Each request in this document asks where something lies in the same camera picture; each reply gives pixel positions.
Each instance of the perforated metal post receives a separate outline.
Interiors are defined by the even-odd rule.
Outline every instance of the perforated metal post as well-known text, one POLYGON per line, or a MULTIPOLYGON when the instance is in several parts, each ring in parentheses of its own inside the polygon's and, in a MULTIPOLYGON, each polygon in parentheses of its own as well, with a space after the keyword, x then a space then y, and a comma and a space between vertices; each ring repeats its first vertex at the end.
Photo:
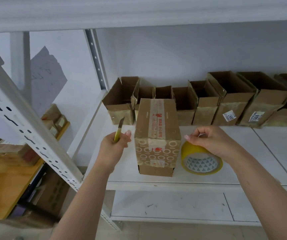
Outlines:
POLYGON ((81 185, 82 173, 26 102, 1 67, 2 64, 0 58, 0 117, 77 191, 81 185))

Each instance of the yellow tape roll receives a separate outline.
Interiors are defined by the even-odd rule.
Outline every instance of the yellow tape roll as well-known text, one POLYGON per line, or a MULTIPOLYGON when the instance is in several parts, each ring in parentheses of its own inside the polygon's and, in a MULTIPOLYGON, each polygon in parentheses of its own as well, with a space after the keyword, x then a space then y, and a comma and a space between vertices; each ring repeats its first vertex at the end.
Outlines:
POLYGON ((223 162, 204 147, 186 141, 181 147, 181 165, 189 173, 209 175, 218 172, 223 162))

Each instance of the hand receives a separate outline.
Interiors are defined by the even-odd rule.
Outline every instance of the hand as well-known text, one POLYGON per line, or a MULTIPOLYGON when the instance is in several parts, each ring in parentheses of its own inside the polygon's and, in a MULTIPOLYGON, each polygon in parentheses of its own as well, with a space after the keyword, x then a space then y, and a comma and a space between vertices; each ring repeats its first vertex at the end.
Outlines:
POLYGON ((241 145, 218 126, 200 126, 191 135, 185 135, 184 137, 191 144, 206 148, 227 163, 248 154, 241 145))
POLYGON ((95 165, 112 173, 116 164, 122 156, 124 148, 128 147, 128 142, 131 141, 131 131, 128 130, 125 134, 120 133, 120 139, 114 143, 115 132, 105 136, 100 144, 95 165))

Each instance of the left hand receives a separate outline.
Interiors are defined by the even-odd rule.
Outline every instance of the left hand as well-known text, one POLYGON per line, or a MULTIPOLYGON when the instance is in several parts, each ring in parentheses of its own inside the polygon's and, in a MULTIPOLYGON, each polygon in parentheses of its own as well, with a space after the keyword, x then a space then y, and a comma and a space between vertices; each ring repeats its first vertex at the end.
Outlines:
POLYGON ((125 134, 120 133, 120 139, 114 143, 115 132, 105 136, 100 144, 95 165, 102 169, 106 169, 108 173, 112 173, 116 164, 122 156, 124 148, 128 147, 128 142, 131 141, 131 131, 128 130, 125 134))

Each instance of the forearm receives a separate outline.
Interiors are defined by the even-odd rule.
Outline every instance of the forearm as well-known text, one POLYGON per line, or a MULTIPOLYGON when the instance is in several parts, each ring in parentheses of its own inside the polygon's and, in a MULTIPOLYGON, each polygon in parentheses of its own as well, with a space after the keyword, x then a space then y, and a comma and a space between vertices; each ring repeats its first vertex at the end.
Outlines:
POLYGON ((95 239, 109 172, 94 165, 51 240, 95 239))
POLYGON ((229 164, 267 235, 287 239, 287 191, 247 152, 229 164))

